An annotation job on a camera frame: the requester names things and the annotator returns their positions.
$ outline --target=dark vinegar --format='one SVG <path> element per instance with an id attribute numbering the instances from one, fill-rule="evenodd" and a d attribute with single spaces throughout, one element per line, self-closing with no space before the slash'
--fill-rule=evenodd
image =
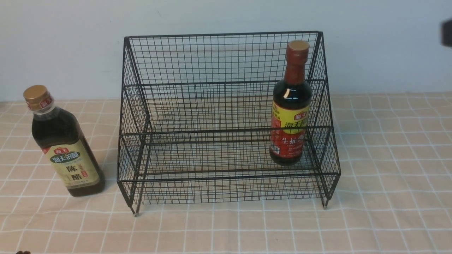
<path id="1" fill-rule="evenodd" d="M 69 193 L 74 197 L 103 191 L 105 177 L 75 116 L 53 105 L 45 86 L 24 92 L 33 110 L 32 134 Z"/>

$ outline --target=soy sauce bottle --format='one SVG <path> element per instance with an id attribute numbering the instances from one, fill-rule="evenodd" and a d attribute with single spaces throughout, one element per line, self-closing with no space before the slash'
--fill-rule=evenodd
<path id="1" fill-rule="evenodd" d="M 76 117 L 54 105 L 43 85 L 24 91 L 33 111 L 32 134 L 45 157 L 74 197 L 103 191 L 105 177 L 91 151 Z"/>
<path id="2" fill-rule="evenodd" d="M 311 86 L 305 81 L 309 44 L 295 40 L 286 48 L 286 73 L 273 89 L 272 128 L 291 128 L 270 132 L 270 157 L 282 166 L 301 158 L 311 104 Z"/>

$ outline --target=black wire rack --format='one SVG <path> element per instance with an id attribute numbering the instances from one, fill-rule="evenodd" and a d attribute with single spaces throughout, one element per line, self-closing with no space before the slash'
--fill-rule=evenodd
<path id="1" fill-rule="evenodd" d="M 300 161 L 269 156 L 273 87 L 309 42 L 313 98 Z M 118 185 L 143 204 L 320 198 L 340 177 L 322 32 L 124 38 Z"/>

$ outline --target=bottle cap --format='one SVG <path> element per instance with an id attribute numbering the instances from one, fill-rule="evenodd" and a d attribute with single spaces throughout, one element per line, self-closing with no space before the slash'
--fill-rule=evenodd
<path id="1" fill-rule="evenodd" d="M 302 40 L 291 41 L 287 44 L 286 61 L 292 65 L 304 65 L 308 60 L 309 43 Z"/>
<path id="2" fill-rule="evenodd" d="M 28 108 L 33 111 L 41 110 L 53 102 L 47 87 L 43 85 L 33 85 L 24 91 L 24 98 Z"/>

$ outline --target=white wall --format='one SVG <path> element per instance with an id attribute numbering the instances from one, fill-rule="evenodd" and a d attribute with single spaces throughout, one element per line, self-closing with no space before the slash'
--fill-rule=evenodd
<path id="1" fill-rule="evenodd" d="M 128 35 L 320 30 L 335 93 L 452 90 L 452 0 L 0 0 L 0 100 L 118 98 Z"/>

